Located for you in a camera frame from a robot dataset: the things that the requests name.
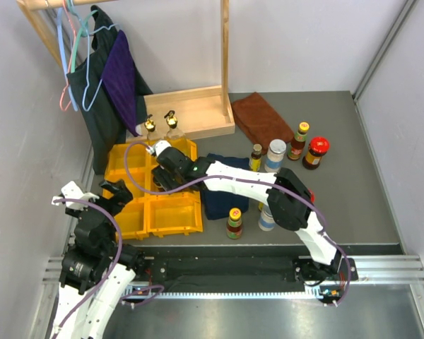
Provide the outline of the clear oil bottle gold cap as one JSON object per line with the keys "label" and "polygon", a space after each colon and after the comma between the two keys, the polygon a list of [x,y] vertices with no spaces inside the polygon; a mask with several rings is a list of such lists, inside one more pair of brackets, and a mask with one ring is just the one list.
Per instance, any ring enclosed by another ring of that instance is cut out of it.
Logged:
{"label": "clear oil bottle gold cap", "polygon": [[165,134],[164,139],[169,142],[169,144],[180,150],[185,155],[189,155],[189,142],[187,140],[187,136],[179,127],[179,122],[177,117],[175,116],[175,110],[170,110],[164,116],[165,122],[168,126],[167,133]]}

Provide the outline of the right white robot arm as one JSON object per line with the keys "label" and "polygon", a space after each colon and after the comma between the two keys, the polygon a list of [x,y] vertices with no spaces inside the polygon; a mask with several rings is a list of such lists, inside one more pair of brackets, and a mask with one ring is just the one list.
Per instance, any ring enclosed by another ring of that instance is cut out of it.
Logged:
{"label": "right white robot arm", "polygon": [[209,157],[192,160],[167,141],[158,141],[149,153],[158,163],[153,175],[166,194],[194,189],[235,194],[263,203],[278,226],[302,240],[321,278],[330,280],[341,272],[343,254],[326,233],[326,220],[314,206],[310,191],[292,170],[253,172]]}

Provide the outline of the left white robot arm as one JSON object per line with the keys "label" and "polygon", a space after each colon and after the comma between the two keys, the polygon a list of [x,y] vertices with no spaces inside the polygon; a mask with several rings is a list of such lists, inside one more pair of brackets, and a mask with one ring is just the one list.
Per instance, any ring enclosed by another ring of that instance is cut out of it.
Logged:
{"label": "left white robot arm", "polygon": [[125,288],[146,272],[139,251],[123,244],[115,220],[132,201],[130,190],[121,179],[100,185],[110,197],[85,192],[71,181],[52,199],[77,225],[61,261],[51,338],[102,338]]}

